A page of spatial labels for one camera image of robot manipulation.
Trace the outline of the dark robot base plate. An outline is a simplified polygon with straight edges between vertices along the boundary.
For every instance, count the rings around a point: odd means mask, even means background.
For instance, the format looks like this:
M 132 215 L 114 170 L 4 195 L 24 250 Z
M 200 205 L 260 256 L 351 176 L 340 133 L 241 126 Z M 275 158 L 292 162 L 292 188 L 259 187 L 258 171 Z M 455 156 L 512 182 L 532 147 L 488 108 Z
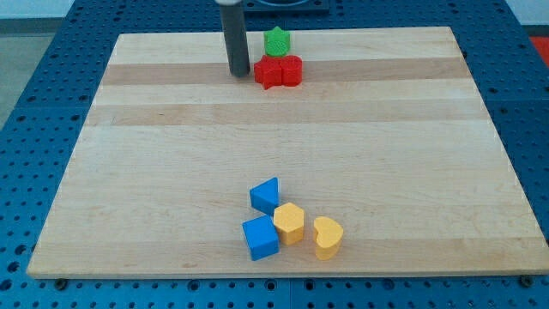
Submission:
M 329 12 L 329 0 L 244 0 L 244 11 L 249 13 Z

